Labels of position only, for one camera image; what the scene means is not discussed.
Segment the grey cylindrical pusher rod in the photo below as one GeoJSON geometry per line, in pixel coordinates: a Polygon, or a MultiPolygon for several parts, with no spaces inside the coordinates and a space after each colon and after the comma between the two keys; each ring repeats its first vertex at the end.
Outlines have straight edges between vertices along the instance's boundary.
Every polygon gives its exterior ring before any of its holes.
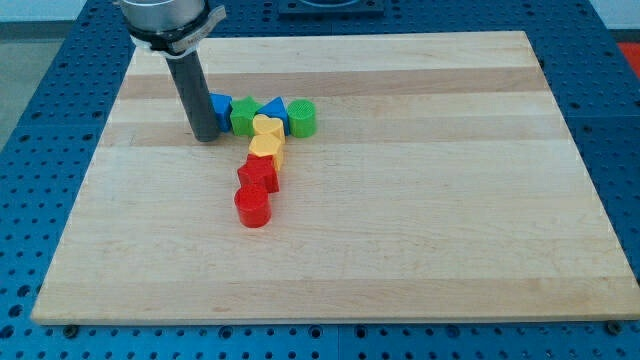
{"type": "Polygon", "coordinates": [[[198,53],[193,51],[166,62],[195,139],[217,139],[220,129],[198,53]]]}

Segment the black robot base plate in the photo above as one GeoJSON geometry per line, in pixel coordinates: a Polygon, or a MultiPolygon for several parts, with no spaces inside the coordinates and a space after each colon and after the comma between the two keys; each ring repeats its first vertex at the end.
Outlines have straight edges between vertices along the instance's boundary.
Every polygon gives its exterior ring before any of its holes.
{"type": "Polygon", "coordinates": [[[279,0],[278,19],[293,20],[306,17],[381,17],[385,12],[383,0],[279,0]]]}

